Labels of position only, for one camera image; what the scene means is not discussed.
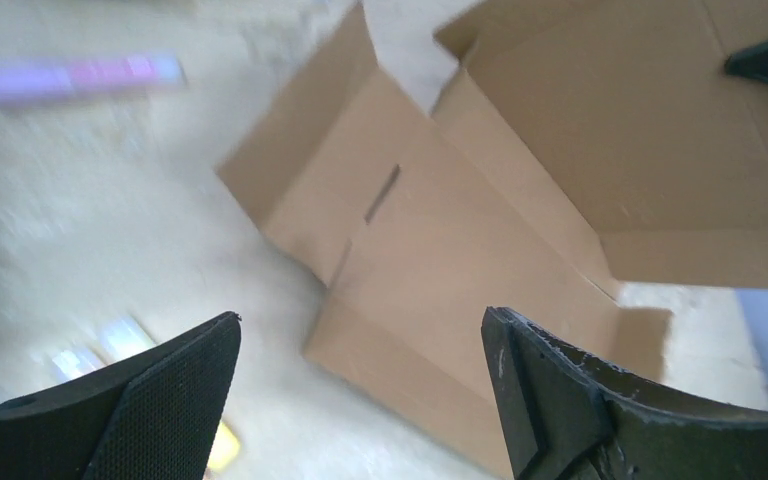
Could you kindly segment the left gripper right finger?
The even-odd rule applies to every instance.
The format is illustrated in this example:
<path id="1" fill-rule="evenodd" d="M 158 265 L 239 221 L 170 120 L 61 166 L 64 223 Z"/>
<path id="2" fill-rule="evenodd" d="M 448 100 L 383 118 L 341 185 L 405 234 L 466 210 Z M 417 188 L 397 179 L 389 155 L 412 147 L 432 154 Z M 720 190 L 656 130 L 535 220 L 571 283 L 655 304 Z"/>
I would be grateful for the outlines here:
<path id="1" fill-rule="evenodd" d="M 481 335 L 518 479 L 768 479 L 768 411 L 688 394 L 509 308 Z"/>

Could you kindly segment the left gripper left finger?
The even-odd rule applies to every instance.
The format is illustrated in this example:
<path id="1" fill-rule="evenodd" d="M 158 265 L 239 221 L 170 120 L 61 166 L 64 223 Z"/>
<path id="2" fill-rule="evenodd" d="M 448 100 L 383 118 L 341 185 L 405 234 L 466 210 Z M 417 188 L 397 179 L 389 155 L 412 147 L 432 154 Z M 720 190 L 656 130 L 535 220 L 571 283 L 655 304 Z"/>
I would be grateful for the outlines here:
<path id="1" fill-rule="evenodd" d="M 241 344 L 234 312 L 73 381 L 0 404 L 0 479 L 201 479 Z M 161 395 L 214 415 L 204 440 Z"/>

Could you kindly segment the brown cardboard box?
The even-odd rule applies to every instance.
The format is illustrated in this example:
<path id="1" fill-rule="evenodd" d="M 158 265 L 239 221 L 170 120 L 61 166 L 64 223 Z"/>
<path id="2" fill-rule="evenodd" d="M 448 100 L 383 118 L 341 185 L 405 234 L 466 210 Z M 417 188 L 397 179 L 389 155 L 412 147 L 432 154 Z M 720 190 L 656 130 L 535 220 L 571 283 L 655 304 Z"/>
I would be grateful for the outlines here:
<path id="1" fill-rule="evenodd" d="M 768 289 L 768 1 L 485 1 L 431 114 L 355 5 L 219 176 L 328 289 L 306 357 L 514 476 L 481 326 L 509 308 L 662 384 L 623 282 Z"/>

